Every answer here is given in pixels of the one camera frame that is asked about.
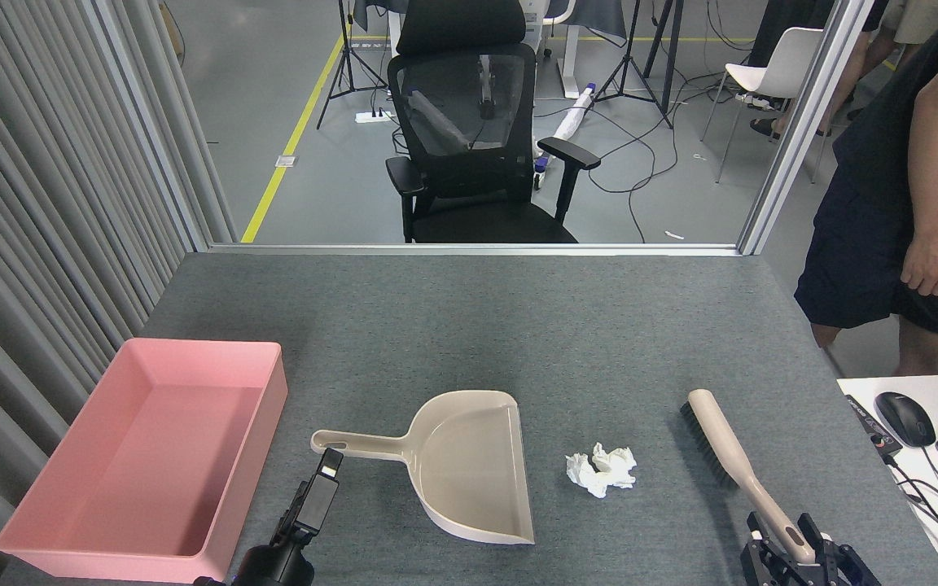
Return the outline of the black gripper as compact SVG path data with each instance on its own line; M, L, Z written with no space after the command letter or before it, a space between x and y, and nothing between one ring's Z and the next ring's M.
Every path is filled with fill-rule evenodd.
M338 490L336 474L343 460L338 449L327 448L315 474L299 487L280 517L271 545L250 548L231 585L312 585L313 565L303 546L320 533Z

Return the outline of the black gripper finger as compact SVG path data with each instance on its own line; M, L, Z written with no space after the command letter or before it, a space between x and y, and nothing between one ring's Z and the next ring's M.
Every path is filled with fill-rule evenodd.
M814 562L801 563L801 585L881 585L851 545L824 535L808 513L801 515L801 533L815 553Z
M797 576L787 563L787 553L766 537L755 511L746 524L751 539L742 549L742 575L745 585L798 585Z

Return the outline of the person's hand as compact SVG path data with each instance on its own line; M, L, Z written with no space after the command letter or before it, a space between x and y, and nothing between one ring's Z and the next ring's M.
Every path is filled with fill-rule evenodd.
M902 263L901 282L921 296L938 296L938 231L916 231Z

